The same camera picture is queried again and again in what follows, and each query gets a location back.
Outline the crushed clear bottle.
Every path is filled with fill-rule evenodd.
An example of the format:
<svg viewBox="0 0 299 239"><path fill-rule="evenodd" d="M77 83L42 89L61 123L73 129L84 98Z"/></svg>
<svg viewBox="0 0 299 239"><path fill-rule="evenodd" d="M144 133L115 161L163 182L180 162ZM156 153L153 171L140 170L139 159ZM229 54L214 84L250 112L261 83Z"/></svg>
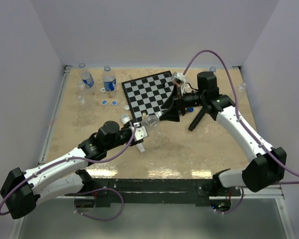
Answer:
<svg viewBox="0 0 299 239"><path fill-rule="evenodd" d="M236 95L238 97L243 97L246 93L246 87L247 87L247 84L242 82L241 84L239 84L237 87L236 87Z"/></svg>

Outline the clear bottle without label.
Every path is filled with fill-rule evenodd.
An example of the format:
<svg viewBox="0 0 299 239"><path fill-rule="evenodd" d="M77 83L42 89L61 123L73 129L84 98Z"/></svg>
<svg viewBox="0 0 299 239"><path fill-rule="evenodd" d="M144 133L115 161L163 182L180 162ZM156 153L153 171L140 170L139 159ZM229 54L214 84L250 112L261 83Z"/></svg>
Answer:
<svg viewBox="0 0 299 239"><path fill-rule="evenodd" d="M192 89L191 89L191 87L190 87L190 85L189 85L188 82L186 82L186 83L184 84L183 89L184 89L184 91L187 92L187 93L190 93L190 92L192 91Z"/></svg>

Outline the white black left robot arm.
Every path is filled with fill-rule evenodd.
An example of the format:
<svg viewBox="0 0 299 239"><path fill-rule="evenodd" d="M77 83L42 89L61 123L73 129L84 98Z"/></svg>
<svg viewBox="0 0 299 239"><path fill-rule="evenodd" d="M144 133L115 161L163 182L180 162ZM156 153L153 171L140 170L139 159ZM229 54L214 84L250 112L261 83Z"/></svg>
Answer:
<svg viewBox="0 0 299 239"><path fill-rule="evenodd" d="M85 168L118 158L138 142L137 133L141 132L139 123L128 121L120 127L115 121L107 121L65 155L32 169L11 170L0 190L0 216L9 214L20 219L36 206L59 196L108 192L106 186L96 187Z"/></svg>

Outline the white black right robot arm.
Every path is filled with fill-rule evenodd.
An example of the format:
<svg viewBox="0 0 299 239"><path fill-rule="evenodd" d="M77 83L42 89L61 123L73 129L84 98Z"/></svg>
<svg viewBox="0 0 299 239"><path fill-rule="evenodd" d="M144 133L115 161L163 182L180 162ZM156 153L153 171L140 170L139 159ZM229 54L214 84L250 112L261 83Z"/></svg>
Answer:
<svg viewBox="0 0 299 239"><path fill-rule="evenodd" d="M250 162L245 169L225 169L214 174L211 193L222 196L230 187L246 187L258 192L284 178L287 153L282 147L275 148L261 138L236 111L235 103L219 93L214 73L198 73L198 88L191 93L184 91L186 82L182 73L173 73L171 81L173 91L161 106L160 120L179 122L187 107L201 106L203 114L210 115L230 133Z"/></svg>

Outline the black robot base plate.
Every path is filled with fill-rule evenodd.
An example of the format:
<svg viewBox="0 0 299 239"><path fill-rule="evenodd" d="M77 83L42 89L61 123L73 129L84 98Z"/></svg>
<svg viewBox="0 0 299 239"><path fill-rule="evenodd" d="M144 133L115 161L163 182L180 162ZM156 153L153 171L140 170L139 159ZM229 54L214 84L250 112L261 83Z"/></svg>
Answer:
<svg viewBox="0 0 299 239"><path fill-rule="evenodd" d="M119 192L126 204L194 204L208 207L210 198L224 198L228 192L240 196L241 191L232 188L212 189L211 179L115 179L94 178L90 186L81 191L107 188L96 193L97 207L109 206L121 200L111 189Z"/></svg>

